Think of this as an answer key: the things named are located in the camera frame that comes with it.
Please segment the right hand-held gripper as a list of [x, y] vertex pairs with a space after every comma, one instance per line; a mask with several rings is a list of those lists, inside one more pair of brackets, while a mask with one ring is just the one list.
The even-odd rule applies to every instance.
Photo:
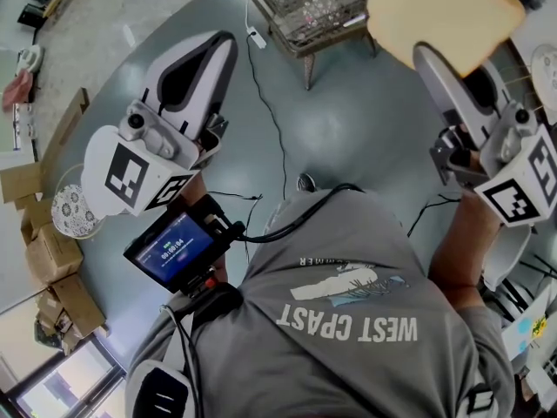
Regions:
[[[476, 192], [508, 227], [533, 225], [557, 207], [557, 149], [546, 126], [515, 101], [491, 61], [461, 77], [425, 43], [413, 65], [448, 125], [430, 149], [444, 184]], [[476, 150], [462, 140], [466, 134]]]

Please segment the pale bread slice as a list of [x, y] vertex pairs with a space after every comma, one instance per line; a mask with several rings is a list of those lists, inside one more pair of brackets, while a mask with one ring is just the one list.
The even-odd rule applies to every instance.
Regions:
[[413, 48], [428, 44], [462, 77], [477, 69], [521, 25], [519, 0], [367, 0], [367, 29], [413, 68]]

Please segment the person's left forearm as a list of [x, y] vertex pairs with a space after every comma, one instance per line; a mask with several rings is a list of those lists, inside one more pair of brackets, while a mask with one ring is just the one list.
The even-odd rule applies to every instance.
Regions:
[[[202, 173], [198, 173], [188, 185], [180, 193], [181, 197], [187, 206], [195, 205], [200, 199], [202, 199], [207, 194], [207, 189], [205, 182], [202, 177]], [[215, 269], [215, 277], [219, 282], [227, 282], [228, 274], [226, 270], [226, 259], [225, 255], [221, 255], [217, 260], [212, 263]]]

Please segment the person's right forearm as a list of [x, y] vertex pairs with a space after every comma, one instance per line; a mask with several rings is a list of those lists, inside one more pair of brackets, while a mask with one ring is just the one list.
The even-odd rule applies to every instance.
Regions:
[[464, 192], [428, 272], [455, 310], [484, 305], [478, 284], [499, 230], [500, 219], [491, 208], [478, 195]]

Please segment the floral patterned plate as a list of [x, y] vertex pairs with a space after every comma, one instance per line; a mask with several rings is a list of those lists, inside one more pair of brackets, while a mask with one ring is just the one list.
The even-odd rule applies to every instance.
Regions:
[[557, 47], [539, 45], [532, 55], [531, 78], [534, 89], [544, 105], [557, 113]]
[[80, 185], [66, 185], [52, 200], [51, 217], [54, 227], [73, 239], [87, 239], [96, 230], [100, 220], [89, 208]]

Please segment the white power strip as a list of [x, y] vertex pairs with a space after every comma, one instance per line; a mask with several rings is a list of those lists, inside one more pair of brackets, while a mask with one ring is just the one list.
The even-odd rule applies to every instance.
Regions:
[[247, 36], [250, 40], [252, 40], [259, 49], [263, 50], [267, 46], [267, 42], [262, 37], [262, 35], [258, 32], [258, 30], [253, 26], [248, 26], [246, 28]]

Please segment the white chair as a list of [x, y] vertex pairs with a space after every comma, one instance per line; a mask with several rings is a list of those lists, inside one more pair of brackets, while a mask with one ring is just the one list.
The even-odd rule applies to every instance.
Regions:
[[529, 225], [503, 226], [487, 251], [483, 262], [483, 281], [485, 286], [495, 292], [518, 264], [532, 236]]

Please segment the white round device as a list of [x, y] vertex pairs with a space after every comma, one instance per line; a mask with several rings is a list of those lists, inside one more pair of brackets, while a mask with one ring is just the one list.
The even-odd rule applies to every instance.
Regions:
[[17, 62], [17, 73], [27, 70], [29, 73], [36, 73], [40, 70], [44, 59], [44, 48], [39, 44], [33, 44], [29, 48], [19, 51]]

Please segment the small white rack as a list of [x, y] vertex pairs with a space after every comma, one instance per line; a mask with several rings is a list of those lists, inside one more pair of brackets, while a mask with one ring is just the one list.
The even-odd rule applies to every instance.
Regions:
[[12, 115], [13, 150], [19, 152], [31, 147], [36, 139], [34, 104], [14, 104]]

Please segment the pink bag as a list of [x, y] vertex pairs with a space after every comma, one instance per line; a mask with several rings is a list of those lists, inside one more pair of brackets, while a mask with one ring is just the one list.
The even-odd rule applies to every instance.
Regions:
[[3, 90], [3, 112], [11, 111], [14, 105], [27, 103], [32, 85], [33, 75], [26, 69], [20, 70], [17, 76]]

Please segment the black box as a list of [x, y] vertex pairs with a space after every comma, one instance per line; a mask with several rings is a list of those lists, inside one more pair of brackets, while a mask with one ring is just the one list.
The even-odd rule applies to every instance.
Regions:
[[29, 3], [24, 6], [17, 20], [19, 24], [35, 30], [42, 28], [45, 21], [44, 10]]

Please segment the flat cardboard sheet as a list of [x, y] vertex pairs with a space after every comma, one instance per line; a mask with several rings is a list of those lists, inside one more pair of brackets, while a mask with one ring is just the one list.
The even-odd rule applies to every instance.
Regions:
[[0, 186], [3, 202], [42, 192], [42, 173], [39, 162], [11, 167], [0, 171]]

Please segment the open cardboard box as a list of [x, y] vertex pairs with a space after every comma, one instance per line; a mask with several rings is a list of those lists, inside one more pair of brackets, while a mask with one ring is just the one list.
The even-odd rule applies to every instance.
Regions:
[[50, 286], [77, 331], [87, 337], [105, 323], [105, 316], [77, 273]]

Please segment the white board with stickers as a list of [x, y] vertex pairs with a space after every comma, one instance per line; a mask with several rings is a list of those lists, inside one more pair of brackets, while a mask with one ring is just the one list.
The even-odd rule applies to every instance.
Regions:
[[530, 306], [503, 329], [502, 339], [510, 361], [543, 335], [547, 319], [554, 312], [557, 312], [557, 280], [548, 282]]

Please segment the person's grey printed T-shirt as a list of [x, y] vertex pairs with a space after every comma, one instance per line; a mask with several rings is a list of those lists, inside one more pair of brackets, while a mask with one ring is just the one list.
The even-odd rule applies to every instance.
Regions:
[[376, 195], [296, 192], [240, 308], [182, 336], [176, 295], [139, 346], [125, 418], [511, 418], [500, 318], [455, 310]]

